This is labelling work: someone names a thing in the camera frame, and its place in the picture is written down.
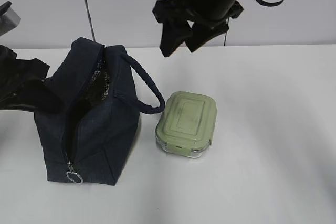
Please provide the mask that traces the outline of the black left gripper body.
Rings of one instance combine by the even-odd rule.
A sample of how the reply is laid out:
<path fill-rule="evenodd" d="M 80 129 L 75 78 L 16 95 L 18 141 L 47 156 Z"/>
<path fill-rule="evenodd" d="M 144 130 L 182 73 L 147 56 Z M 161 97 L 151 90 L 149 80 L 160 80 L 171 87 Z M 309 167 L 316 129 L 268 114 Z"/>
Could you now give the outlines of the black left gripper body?
<path fill-rule="evenodd" d="M 26 60 L 17 59 L 17 53 L 1 45 L 1 110 L 26 110 L 23 105 L 18 105 Z"/>

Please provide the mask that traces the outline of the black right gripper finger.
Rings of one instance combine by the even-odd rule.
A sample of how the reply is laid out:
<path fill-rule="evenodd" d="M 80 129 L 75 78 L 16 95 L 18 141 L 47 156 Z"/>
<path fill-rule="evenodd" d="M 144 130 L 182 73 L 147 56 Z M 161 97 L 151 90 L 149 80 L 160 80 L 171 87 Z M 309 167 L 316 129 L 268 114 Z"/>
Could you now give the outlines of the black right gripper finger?
<path fill-rule="evenodd" d="M 163 23 L 160 50 L 169 57 L 193 32 L 186 20 L 168 20 Z"/>
<path fill-rule="evenodd" d="M 195 52 L 208 41 L 226 33 L 229 30 L 229 26 L 226 21 L 214 27 L 194 23 L 191 30 L 192 36 L 185 43 L 190 52 Z"/>

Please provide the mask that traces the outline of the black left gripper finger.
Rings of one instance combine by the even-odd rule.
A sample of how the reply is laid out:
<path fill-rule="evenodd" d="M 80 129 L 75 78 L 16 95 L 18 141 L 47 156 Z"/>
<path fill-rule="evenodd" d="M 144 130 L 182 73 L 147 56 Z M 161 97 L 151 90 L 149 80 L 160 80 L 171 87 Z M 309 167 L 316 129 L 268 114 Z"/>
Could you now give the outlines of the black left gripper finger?
<path fill-rule="evenodd" d="M 31 60 L 16 59 L 14 65 L 15 77 L 19 80 L 45 80 L 50 66 L 41 60 L 34 58 Z"/>
<path fill-rule="evenodd" d="M 63 107 L 62 100 L 40 80 L 24 82 L 10 102 L 10 109 L 22 111 L 61 111 Z"/>

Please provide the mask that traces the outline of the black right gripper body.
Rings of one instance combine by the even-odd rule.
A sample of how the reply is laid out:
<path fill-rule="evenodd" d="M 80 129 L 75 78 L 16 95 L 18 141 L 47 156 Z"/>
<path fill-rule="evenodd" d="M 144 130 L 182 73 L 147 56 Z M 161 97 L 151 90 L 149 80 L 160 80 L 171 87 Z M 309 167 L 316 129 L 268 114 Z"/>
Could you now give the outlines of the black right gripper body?
<path fill-rule="evenodd" d="M 173 24 L 191 21 L 208 27 L 223 24 L 229 18 L 236 19 L 243 12 L 243 7 L 235 1 L 232 7 L 220 19 L 211 19 L 198 13 L 187 0 L 157 0 L 153 7 L 153 15 L 160 24 Z"/>

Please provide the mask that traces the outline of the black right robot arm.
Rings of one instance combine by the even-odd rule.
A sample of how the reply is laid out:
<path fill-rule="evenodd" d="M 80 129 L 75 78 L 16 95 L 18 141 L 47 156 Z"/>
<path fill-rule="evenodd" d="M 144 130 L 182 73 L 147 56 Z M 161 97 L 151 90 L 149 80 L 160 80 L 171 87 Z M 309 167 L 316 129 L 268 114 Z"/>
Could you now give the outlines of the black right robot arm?
<path fill-rule="evenodd" d="M 169 57 L 182 43 L 190 52 L 229 30 L 227 20 L 243 11 L 237 0 L 158 0 L 153 8 L 163 25 L 160 50 Z"/>

